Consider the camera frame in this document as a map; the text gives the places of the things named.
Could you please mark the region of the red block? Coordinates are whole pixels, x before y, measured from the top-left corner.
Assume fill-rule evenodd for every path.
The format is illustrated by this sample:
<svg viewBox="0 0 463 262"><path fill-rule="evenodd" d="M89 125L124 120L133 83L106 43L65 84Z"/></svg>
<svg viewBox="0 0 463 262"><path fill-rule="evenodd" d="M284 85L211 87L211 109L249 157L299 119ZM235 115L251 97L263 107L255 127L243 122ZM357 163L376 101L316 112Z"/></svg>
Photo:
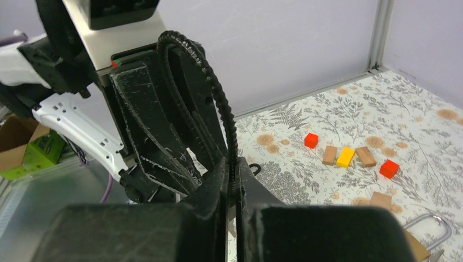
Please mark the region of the red block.
<svg viewBox="0 0 463 262"><path fill-rule="evenodd" d="M388 179L392 179L399 171L400 166L390 159L387 159L380 167L379 173Z"/></svg>
<svg viewBox="0 0 463 262"><path fill-rule="evenodd" d="M304 138L304 145L308 148L314 149L318 145L319 136L314 133L308 133Z"/></svg>

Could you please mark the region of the brass long-shackle padlock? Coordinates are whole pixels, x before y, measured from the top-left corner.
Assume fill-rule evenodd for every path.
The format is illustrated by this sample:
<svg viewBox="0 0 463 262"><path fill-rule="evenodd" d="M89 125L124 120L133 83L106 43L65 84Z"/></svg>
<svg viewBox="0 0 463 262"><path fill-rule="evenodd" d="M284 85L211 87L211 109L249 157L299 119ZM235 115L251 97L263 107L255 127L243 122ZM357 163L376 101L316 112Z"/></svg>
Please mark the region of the brass long-shackle padlock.
<svg viewBox="0 0 463 262"><path fill-rule="evenodd" d="M415 261L430 261L433 250L452 235L450 224L433 213L410 219L403 228Z"/></svg>

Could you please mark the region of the floral table mat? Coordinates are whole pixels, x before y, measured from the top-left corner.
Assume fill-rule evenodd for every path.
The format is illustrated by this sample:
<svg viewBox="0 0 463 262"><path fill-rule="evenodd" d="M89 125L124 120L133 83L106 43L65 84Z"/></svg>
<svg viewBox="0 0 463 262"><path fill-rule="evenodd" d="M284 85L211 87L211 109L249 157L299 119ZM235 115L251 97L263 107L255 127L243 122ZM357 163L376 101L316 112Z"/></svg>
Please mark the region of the floral table mat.
<svg viewBox="0 0 463 262"><path fill-rule="evenodd" d="M258 180L286 204L367 205L390 195L401 223L425 213L444 218L452 235L432 252L462 261L462 109L391 71L237 120L240 155L261 166ZM308 133L316 148L304 145ZM355 153L348 168L324 165L327 145L366 146L377 164ZM390 159L400 166L379 173Z"/></svg>

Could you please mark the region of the red block left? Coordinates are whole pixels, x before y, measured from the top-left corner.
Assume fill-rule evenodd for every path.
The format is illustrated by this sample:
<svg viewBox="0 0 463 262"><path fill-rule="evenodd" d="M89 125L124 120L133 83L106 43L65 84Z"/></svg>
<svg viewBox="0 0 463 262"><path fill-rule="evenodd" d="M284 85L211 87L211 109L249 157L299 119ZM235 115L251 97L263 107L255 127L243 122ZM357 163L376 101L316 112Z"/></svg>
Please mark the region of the red block left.
<svg viewBox="0 0 463 262"><path fill-rule="evenodd" d="M318 145L319 136L314 133L308 133L304 138L304 145L308 148L314 149Z"/></svg>

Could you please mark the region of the green box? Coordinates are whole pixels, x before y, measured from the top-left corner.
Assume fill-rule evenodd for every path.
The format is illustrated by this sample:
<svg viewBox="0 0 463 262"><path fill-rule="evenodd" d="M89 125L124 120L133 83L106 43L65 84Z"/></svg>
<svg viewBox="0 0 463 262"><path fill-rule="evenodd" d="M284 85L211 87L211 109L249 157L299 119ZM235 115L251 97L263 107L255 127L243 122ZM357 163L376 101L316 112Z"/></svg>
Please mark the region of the green box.
<svg viewBox="0 0 463 262"><path fill-rule="evenodd" d="M57 164L65 142L55 131L36 129L29 141L1 150L1 176L14 180Z"/></svg>

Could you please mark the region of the wooden block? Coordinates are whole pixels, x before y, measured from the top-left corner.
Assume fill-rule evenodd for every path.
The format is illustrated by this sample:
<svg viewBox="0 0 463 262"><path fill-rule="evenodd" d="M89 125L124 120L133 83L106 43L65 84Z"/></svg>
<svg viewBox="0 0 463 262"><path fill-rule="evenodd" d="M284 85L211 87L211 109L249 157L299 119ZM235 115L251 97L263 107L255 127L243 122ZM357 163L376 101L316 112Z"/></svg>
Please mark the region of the wooden block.
<svg viewBox="0 0 463 262"><path fill-rule="evenodd" d="M380 192L373 192L372 197L370 199L370 205L390 210L392 206L392 197L390 195L382 194Z"/></svg>
<svg viewBox="0 0 463 262"><path fill-rule="evenodd" d="M337 147L327 145L322 158L324 165L334 165L336 162Z"/></svg>
<svg viewBox="0 0 463 262"><path fill-rule="evenodd" d="M355 152L364 168L376 166L377 162L368 147L358 147L355 149Z"/></svg>

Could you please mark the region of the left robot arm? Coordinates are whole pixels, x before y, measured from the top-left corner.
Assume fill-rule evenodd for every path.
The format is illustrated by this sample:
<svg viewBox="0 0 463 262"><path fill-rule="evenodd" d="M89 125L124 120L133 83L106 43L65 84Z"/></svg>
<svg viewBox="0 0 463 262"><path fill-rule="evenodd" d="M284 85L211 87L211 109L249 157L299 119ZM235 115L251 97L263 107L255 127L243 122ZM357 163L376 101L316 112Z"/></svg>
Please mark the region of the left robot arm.
<svg viewBox="0 0 463 262"><path fill-rule="evenodd" d="M1 103L84 150L137 203L191 195L236 161L234 117L202 46L158 1L36 1L45 33L1 47Z"/></svg>

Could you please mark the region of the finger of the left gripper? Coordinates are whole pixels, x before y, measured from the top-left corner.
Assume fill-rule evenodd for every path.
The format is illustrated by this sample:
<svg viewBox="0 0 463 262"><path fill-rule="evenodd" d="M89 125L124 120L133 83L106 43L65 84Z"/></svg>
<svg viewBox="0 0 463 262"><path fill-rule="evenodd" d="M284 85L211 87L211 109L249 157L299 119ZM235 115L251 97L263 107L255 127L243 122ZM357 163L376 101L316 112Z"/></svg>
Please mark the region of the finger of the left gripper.
<svg viewBox="0 0 463 262"><path fill-rule="evenodd" d="M227 155L212 90L191 56L174 46L170 48L170 93L178 114L172 122L180 141L212 170Z"/></svg>
<svg viewBox="0 0 463 262"><path fill-rule="evenodd" d="M110 71L110 78L147 179L179 195L191 195L201 184L199 172L164 113L148 67L142 62L120 65Z"/></svg>

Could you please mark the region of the yellow block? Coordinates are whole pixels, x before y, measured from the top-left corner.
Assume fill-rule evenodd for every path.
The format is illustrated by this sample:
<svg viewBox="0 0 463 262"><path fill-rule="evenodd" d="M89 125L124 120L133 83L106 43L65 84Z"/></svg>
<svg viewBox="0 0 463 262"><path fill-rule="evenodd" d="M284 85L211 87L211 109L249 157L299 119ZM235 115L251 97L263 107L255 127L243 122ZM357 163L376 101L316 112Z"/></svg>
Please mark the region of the yellow block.
<svg viewBox="0 0 463 262"><path fill-rule="evenodd" d="M353 157L355 155L355 150L349 147L344 147L337 158L336 165L342 168L348 168Z"/></svg>

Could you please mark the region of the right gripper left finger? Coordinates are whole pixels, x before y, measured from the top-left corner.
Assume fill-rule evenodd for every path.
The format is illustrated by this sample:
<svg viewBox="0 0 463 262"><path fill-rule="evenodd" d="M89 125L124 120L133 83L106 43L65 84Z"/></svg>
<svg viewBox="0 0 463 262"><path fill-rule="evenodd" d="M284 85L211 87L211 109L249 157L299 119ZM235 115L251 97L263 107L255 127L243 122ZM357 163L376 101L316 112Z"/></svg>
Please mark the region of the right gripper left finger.
<svg viewBox="0 0 463 262"><path fill-rule="evenodd" d="M226 261L225 159L179 203L78 204L61 209L33 261Z"/></svg>

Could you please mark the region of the wooden block right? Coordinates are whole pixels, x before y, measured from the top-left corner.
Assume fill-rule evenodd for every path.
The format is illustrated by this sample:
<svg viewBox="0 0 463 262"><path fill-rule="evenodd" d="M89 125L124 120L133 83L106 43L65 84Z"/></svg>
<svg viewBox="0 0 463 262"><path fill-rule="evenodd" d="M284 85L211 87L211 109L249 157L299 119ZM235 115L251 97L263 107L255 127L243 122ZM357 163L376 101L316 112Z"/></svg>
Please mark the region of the wooden block right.
<svg viewBox="0 0 463 262"><path fill-rule="evenodd" d="M372 197L370 199L370 205L390 210L392 206L392 197L390 195L382 194L380 192L373 192Z"/></svg>

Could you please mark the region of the wooden block left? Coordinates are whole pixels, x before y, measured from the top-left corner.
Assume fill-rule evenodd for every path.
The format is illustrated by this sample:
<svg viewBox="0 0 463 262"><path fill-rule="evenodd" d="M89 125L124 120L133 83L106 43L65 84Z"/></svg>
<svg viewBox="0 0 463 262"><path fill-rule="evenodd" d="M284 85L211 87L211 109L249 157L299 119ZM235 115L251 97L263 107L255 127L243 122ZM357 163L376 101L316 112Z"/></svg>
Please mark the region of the wooden block left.
<svg viewBox="0 0 463 262"><path fill-rule="evenodd" d="M324 165L334 165L336 162L337 147L327 145L322 158Z"/></svg>

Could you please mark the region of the wooden block top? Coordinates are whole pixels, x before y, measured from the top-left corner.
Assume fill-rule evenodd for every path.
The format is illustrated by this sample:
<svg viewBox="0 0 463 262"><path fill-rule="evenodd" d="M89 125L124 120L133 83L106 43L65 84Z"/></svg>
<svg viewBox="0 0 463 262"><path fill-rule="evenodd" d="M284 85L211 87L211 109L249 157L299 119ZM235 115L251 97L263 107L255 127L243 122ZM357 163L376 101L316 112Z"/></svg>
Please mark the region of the wooden block top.
<svg viewBox="0 0 463 262"><path fill-rule="evenodd" d="M376 166L377 162L368 147L358 147L355 149L355 152L364 168Z"/></svg>

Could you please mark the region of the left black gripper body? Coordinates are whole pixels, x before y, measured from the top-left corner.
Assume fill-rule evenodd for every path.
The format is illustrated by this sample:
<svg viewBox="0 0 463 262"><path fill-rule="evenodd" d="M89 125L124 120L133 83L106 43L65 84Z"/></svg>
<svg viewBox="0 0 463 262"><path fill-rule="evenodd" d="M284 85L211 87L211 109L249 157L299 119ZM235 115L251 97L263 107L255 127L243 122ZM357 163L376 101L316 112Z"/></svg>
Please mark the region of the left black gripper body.
<svg viewBox="0 0 463 262"><path fill-rule="evenodd" d="M174 83L199 129L194 135L185 123L162 75L154 47L139 47L113 55L104 77L104 97L123 141L123 156L133 157L133 171L121 172L121 185L130 200L150 202L160 188L192 194L207 172L227 155L227 146L213 103L212 90L188 53L168 51Z"/></svg>

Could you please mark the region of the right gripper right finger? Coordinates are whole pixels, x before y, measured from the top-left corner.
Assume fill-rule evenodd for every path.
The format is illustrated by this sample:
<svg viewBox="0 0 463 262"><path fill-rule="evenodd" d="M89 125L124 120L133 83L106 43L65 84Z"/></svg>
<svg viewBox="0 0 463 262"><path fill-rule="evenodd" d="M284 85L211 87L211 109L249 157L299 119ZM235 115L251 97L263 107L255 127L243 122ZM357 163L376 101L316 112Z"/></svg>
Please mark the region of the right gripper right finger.
<svg viewBox="0 0 463 262"><path fill-rule="evenodd" d="M238 261L413 261L404 230L375 206L287 205L236 160Z"/></svg>

